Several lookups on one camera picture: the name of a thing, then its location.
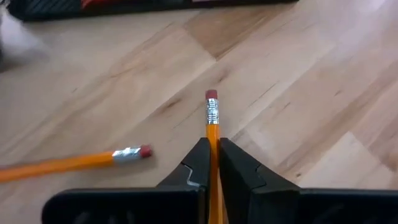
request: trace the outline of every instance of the yellow pencil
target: yellow pencil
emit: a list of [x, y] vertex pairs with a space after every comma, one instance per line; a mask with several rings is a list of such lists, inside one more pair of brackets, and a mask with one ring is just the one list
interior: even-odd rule
[[223, 198], [219, 181], [218, 154], [220, 148], [220, 128], [218, 121], [218, 95], [216, 90], [206, 91], [206, 136], [211, 146], [210, 171], [210, 212], [209, 224], [223, 223]]
[[7, 182], [54, 172], [114, 166], [124, 162], [143, 159], [151, 155], [151, 147], [149, 145], [142, 145], [141, 147], [129, 147], [113, 152], [101, 152], [64, 159], [51, 159], [21, 166], [15, 165], [0, 169], [0, 182]]

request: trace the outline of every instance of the black object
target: black object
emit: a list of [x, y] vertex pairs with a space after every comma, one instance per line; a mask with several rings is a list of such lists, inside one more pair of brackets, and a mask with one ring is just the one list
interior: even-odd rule
[[125, 14], [174, 9], [288, 3], [298, 0], [125, 0], [97, 7], [83, 7], [81, 0], [10, 0], [8, 11], [22, 21]]
[[[207, 223], [210, 144], [198, 141], [148, 189], [81, 189], [55, 195], [43, 224]], [[398, 191], [301, 189], [221, 138], [220, 176], [230, 224], [398, 223]]]

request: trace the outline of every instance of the metal ferrule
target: metal ferrule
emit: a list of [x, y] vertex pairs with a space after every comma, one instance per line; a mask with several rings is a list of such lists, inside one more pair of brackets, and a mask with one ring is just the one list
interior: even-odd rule
[[206, 100], [207, 124], [218, 124], [218, 100], [210, 98]]
[[112, 154], [113, 161], [115, 163], [123, 163], [123, 162], [129, 162], [133, 161], [136, 159], [141, 159], [141, 155], [139, 154], [139, 151], [141, 150], [141, 147], [127, 147], [123, 150], [117, 150]]

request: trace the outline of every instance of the wood grain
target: wood grain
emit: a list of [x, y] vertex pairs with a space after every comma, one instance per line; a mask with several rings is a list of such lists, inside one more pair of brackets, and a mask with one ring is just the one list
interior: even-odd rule
[[150, 187], [221, 135], [303, 187], [398, 187], [398, 2], [297, 4], [21, 24], [4, 15], [0, 165], [130, 145], [126, 167], [0, 185], [4, 223], [75, 187]]

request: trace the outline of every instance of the pencil eraser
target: pencil eraser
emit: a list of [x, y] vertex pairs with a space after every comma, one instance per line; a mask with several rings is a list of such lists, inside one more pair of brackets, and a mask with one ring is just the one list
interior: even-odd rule
[[206, 100], [208, 99], [218, 99], [217, 90], [207, 90]]
[[142, 145], [139, 151], [141, 158], [147, 158], [152, 155], [152, 147], [150, 145]]

